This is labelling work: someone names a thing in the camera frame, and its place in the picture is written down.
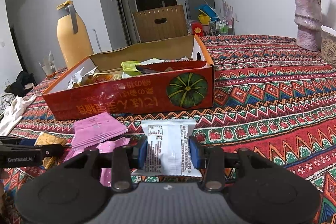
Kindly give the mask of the person's left hand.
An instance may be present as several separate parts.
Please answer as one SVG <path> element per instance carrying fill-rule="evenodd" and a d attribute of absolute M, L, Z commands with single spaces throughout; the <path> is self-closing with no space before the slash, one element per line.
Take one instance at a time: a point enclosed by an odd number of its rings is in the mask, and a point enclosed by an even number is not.
<path fill-rule="evenodd" d="M 6 172 L 4 169 L 0 169 L 0 210 L 1 214 L 3 213 L 3 207 L 4 207 L 4 201 L 3 201 L 3 195 L 5 193 L 5 188 L 3 184 L 3 180 L 6 180 L 10 177 L 9 173 Z"/>

